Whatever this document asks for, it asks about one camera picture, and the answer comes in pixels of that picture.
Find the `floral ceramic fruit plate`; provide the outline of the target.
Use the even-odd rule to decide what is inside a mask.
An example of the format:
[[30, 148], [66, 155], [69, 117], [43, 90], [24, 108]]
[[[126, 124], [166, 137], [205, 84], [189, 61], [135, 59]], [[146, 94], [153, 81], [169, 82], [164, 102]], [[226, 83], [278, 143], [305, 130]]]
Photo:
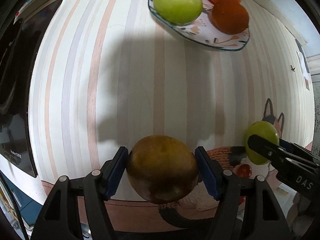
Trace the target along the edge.
[[148, 0], [148, 8], [158, 23], [190, 41], [218, 50], [242, 50], [249, 41], [249, 29], [245, 29], [243, 32], [234, 35], [221, 32], [211, 23], [209, 18], [213, 3], [210, 0], [202, 0], [202, 3], [203, 9], [200, 16], [193, 22], [185, 25], [173, 24], [160, 16], [154, 8], [153, 0]]

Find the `green apple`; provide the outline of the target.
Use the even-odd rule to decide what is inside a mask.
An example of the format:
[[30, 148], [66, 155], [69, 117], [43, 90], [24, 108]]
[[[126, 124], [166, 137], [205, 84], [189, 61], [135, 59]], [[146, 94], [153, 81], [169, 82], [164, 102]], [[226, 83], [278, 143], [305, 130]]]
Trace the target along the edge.
[[153, 0], [157, 14], [175, 25], [186, 25], [196, 20], [203, 8], [202, 0]]
[[264, 165], [268, 162], [268, 159], [251, 150], [248, 146], [248, 139], [251, 135], [258, 135], [273, 144], [279, 146], [279, 135], [275, 127], [267, 121], [257, 121], [247, 129], [244, 137], [244, 145], [249, 160], [255, 165]]

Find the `black induction cooktop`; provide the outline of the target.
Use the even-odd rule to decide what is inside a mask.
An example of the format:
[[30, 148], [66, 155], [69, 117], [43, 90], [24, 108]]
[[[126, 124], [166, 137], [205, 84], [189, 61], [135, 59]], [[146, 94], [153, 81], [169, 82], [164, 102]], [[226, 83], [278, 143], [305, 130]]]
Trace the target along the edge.
[[61, 3], [50, 3], [27, 21], [12, 21], [1, 39], [1, 155], [34, 178], [28, 125], [31, 76], [44, 34]]

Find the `small pink label card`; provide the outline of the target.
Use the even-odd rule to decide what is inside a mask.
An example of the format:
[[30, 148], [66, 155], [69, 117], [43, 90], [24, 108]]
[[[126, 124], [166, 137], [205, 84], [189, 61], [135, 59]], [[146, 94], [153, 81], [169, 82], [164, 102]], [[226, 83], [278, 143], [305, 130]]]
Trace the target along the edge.
[[306, 77], [304, 77], [304, 80], [305, 80], [306, 89], [310, 90], [309, 80]]

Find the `brown round pear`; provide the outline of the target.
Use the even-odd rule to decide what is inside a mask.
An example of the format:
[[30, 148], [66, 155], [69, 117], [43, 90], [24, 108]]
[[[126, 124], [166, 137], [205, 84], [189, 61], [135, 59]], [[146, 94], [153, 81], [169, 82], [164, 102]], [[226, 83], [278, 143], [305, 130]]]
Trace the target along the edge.
[[199, 178], [193, 152], [183, 142], [164, 135], [137, 141], [126, 172], [133, 189], [153, 204], [182, 199], [191, 193]]

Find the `dark orange fruit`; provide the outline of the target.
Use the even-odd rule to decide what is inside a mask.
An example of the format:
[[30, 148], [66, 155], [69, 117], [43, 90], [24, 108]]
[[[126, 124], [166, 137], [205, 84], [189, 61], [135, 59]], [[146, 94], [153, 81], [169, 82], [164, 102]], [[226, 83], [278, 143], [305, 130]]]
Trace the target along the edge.
[[210, 19], [221, 32], [239, 34], [249, 26], [247, 10], [234, 0], [220, 0], [212, 8]]

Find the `striped cat print table mat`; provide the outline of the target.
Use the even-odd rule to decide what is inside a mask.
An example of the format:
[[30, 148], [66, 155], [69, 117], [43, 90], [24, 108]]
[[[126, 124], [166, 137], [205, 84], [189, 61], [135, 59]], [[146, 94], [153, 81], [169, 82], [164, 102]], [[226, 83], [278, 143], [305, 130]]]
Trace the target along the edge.
[[36, 199], [44, 203], [60, 176], [83, 177], [149, 135], [219, 150], [241, 146], [251, 124], [275, 116], [283, 139], [310, 145], [313, 88], [295, 39], [316, 56], [319, 33], [292, 0], [242, 5], [250, 38], [231, 52], [167, 29], [148, 0], [62, 0], [31, 78]]

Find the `red cherry tomato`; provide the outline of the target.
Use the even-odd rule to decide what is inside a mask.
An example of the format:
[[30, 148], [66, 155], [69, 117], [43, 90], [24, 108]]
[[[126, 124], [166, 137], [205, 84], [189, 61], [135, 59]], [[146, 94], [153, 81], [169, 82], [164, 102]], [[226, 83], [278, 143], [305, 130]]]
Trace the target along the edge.
[[242, 164], [238, 167], [236, 174], [240, 178], [250, 178], [252, 176], [252, 168], [248, 164]]

